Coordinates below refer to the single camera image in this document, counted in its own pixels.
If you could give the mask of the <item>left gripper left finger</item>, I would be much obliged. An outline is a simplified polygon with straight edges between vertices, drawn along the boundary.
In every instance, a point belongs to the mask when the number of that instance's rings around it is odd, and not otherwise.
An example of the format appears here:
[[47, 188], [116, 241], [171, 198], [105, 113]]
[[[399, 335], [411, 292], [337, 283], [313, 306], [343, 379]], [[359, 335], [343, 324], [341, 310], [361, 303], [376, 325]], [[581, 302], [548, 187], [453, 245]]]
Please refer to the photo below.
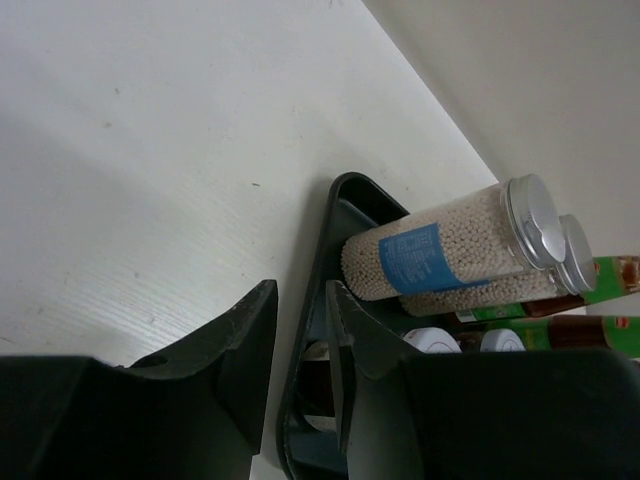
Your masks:
[[264, 280], [128, 367], [1, 360], [5, 479], [246, 479], [260, 452], [278, 313]]

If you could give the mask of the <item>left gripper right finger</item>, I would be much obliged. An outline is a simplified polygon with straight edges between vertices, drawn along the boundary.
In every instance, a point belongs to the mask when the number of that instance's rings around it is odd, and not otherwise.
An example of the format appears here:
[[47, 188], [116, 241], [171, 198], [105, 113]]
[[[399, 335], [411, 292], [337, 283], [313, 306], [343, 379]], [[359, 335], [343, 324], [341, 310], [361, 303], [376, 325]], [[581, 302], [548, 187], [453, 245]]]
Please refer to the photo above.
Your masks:
[[639, 371], [606, 350], [423, 353], [326, 285], [353, 479], [635, 479]]

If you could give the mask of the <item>small jar white lid front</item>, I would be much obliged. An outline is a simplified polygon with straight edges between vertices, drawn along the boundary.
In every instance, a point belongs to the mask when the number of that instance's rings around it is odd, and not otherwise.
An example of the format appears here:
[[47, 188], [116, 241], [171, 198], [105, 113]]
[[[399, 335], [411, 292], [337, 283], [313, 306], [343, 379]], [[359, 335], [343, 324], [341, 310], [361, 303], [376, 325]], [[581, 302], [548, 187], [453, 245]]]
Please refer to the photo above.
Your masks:
[[510, 329], [495, 329], [486, 332], [480, 343], [481, 352], [525, 351], [520, 337]]

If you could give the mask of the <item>small jar white lid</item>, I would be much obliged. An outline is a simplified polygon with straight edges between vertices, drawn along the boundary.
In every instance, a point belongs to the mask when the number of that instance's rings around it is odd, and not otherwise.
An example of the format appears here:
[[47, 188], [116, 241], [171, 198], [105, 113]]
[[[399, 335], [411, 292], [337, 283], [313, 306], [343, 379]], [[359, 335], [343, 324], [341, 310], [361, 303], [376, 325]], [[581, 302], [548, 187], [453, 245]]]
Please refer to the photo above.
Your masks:
[[402, 339], [425, 354], [461, 353], [456, 339], [437, 327], [418, 328], [407, 332]]
[[520, 337], [510, 329], [495, 329], [486, 332], [480, 343], [481, 352], [525, 351]]

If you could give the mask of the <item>tall jar silver lid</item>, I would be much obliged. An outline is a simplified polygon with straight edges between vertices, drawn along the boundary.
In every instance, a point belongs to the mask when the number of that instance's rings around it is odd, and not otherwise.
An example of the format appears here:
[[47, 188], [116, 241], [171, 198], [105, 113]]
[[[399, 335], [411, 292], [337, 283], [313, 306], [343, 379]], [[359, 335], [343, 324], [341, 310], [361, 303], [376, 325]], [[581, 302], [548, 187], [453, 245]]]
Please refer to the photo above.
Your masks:
[[521, 302], [578, 295], [595, 289], [594, 257], [582, 225], [571, 214], [560, 217], [566, 254], [563, 262], [542, 270], [501, 277], [486, 284], [455, 290], [402, 296], [412, 316], [463, 313]]

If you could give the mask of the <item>tall jar blue label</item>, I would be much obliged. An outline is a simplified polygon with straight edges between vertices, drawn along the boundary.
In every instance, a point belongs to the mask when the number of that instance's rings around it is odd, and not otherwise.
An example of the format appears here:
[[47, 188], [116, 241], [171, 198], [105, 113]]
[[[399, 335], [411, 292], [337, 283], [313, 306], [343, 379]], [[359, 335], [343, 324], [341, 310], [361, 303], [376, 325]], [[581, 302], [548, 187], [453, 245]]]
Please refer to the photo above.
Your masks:
[[376, 301], [484, 285], [565, 257], [554, 200], [529, 174], [357, 234], [341, 267], [355, 296]]

